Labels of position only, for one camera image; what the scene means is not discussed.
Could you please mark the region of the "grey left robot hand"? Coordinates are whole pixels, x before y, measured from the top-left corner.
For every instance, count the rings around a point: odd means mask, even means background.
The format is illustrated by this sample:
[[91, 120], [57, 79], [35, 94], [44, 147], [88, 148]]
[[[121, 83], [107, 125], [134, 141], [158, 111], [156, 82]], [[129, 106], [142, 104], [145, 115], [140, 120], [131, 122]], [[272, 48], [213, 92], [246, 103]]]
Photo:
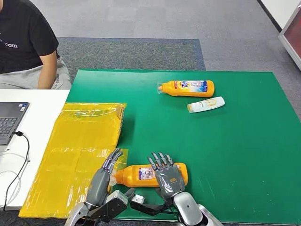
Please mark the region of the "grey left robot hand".
[[85, 203], [94, 206], [101, 206], [108, 195], [108, 186], [117, 160], [123, 154], [120, 148], [115, 148], [110, 153], [103, 164], [92, 178], [88, 188]]

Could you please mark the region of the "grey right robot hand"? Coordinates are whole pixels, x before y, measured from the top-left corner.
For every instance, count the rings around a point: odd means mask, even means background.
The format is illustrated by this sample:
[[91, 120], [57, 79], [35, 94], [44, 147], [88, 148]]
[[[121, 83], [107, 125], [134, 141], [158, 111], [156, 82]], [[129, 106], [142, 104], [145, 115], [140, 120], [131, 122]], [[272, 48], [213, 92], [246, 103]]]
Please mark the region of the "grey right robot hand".
[[182, 174], [169, 154], [152, 152], [147, 159], [159, 186], [160, 196], [164, 201], [171, 202], [175, 195], [185, 191]]

